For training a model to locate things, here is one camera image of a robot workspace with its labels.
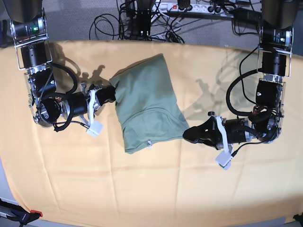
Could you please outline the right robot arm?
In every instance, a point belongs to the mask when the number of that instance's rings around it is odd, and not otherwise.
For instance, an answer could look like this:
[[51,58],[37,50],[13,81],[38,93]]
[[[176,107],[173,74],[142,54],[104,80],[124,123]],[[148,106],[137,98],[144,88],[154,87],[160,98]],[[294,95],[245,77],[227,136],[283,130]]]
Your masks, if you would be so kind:
[[[87,114],[89,120],[79,124],[87,130],[97,126],[95,112],[104,104],[116,100],[113,86],[82,83],[78,92],[78,80],[66,66],[53,62],[47,32],[47,19],[40,0],[5,0],[4,7],[10,18],[10,30],[16,51],[16,59],[25,70],[29,89],[29,107],[35,123],[54,127],[56,132],[65,130],[75,117]],[[59,93],[53,70],[65,71],[72,79],[70,90]]]

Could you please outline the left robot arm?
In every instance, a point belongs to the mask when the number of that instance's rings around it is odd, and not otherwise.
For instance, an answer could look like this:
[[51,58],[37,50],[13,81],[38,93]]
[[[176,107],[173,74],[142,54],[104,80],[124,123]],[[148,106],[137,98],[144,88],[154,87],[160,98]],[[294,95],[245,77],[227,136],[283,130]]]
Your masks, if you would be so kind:
[[[235,119],[227,120],[209,112],[209,119],[205,123],[183,133],[184,140],[219,150],[236,143],[241,147],[271,143],[279,136],[284,116],[283,78],[291,74],[293,24],[299,6],[298,0],[263,0],[260,12],[239,12],[238,9],[231,11],[235,19],[256,26],[259,36],[259,44],[255,48],[258,53],[257,68],[240,72],[227,89],[226,104],[236,115]],[[231,103],[232,90],[237,84],[243,84],[245,78],[257,73],[263,77],[258,81],[253,110],[236,110]]]

